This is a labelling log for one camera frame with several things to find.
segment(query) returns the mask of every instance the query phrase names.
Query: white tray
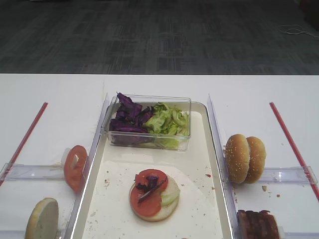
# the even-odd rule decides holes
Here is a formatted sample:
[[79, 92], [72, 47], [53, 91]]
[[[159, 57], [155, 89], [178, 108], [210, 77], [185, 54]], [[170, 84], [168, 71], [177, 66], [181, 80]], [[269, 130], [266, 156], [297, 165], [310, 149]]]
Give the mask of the white tray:
[[[191, 108], [185, 152], [111, 146], [101, 136], [72, 238], [231, 238], [207, 109]], [[145, 222], [130, 208], [135, 174], [147, 168], [164, 171], [180, 188], [176, 211], [161, 222]]]

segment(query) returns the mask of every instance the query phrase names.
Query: clear plastic container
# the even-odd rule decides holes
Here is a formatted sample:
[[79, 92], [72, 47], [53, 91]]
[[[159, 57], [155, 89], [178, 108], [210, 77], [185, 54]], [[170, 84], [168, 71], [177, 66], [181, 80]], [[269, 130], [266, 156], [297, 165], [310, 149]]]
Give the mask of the clear plastic container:
[[110, 131], [109, 125], [111, 119], [115, 118], [116, 112], [120, 107], [118, 97], [113, 97], [103, 122], [103, 131], [112, 145], [132, 146], [145, 148], [160, 148], [173, 150], [187, 150], [188, 141], [190, 139], [190, 114], [191, 100], [190, 98], [180, 97], [161, 97], [161, 96], [138, 96], [126, 95], [132, 99], [134, 103], [141, 104], [143, 109], [151, 107], [158, 102], [163, 102], [170, 107], [176, 107], [188, 114], [188, 132], [189, 135], [167, 135], [167, 134], [151, 134], [151, 133], [135, 133], [135, 132], [119, 132]]

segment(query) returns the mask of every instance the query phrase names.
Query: hamburger bun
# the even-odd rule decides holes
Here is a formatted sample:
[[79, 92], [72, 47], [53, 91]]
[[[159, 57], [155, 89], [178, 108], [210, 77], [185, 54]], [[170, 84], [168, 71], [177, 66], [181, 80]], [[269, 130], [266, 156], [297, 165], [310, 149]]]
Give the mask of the hamburger bun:
[[250, 149], [246, 137], [242, 134], [231, 136], [226, 143], [225, 155], [230, 181], [244, 182], [250, 162]]
[[247, 138], [250, 148], [249, 170], [245, 183], [255, 183], [263, 175], [266, 159], [266, 150], [263, 142], [256, 137]]
[[59, 208], [54, 198], [45, 198], [33, 209], [25, 230], [25, 239], [55, 239]]
[[[172, 177], [167, 176], [167, 179], [168, 179], [168, 185], [167, 185], [165, 191], [161, 193], [161, 195], [169, 195], [169, 194], [175, 192], [176, 190], [179, 190], [177, 183], [175, 182], [175, 180]], [[132, 185], [132, 187], [130, 189], [129, 198], [131, 197], [131, 192], [132, 192], [134, 187], [135, 187], [135, 183]], [[134, 210], [134, 208], [132, 207], [131, 201], [130, 201], [130, 205], [131, 205], [131, 208], [134, 211], [134, 213], [138, 217], [140, 217], [141, 219], [143, 219], [145, 221], [149, 221], [149, 222], [157, 222], [157, 221], [161, 221], [161, 220], [168, 218], [175, 211], [176, 207], [178, 206], [178, 202], [179, 202], [179, 196], [172, 203], [170, 203], [166, 206], [162, 206], [160, 211], [152, 217], [145, 217], [145, 216], [138, 214]]]

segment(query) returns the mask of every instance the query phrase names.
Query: open-faced burger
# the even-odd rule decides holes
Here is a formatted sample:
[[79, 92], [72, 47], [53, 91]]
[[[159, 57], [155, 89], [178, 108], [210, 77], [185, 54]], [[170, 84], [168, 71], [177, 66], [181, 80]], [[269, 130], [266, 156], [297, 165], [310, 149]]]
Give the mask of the open-faced burger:
[[169, 217], [179, 201], [179, 188], [172, 177], [160, 170], [147, 169], [135, 176], [130, 204], [140, 218], [156, 222]]

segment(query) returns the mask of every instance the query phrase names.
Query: tomato slice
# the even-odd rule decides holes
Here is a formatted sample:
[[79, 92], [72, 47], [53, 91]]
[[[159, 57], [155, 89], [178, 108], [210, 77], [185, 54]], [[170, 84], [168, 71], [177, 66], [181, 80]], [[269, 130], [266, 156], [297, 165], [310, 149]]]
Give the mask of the tomato slice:
[[[136, 175], [135, 184], [147, 184], [148, 180], [146, 178], [150, 175], [157, 176], [159, 178], [158, 184], [167, 178], [167, 175], [160, 170], [147, 169]], [[151, 217], [158, 213], [160, 211], [161, 204], [160, 194], [166, 189], [167, 185], [168, 180], [166, 180], [158, 189], [156, 189], [149, 197], [147, 197], [141, 203], [138, 203], [138, 201], [140, 197], [144, 194], [144, 191], [134, 187], [130, 196], [131, 205], [134, 211], [145, 217]]]
[[88, 155], [84, 147], [74, 146], [66, 158], [64, 164], [64, 178], [74, 192], [80, 191], [83, 168]]

